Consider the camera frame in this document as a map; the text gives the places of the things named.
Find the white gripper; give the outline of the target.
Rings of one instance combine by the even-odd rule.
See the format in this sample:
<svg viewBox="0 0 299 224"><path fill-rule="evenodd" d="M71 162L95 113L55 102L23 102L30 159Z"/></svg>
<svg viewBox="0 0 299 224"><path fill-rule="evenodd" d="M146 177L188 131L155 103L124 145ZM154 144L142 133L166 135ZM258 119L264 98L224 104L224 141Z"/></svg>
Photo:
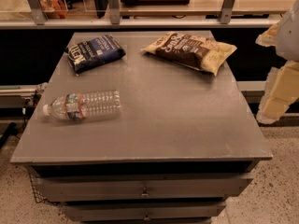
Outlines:
<svg viewBox="0 0 299 224"><path fill-rule="evenodd" d="M299 99L299 0L278 24L258 35L255 43L262 47L276 46L277 56L289 60L280 68L271 68L256 115L259 123L272 124Z"/></svg>

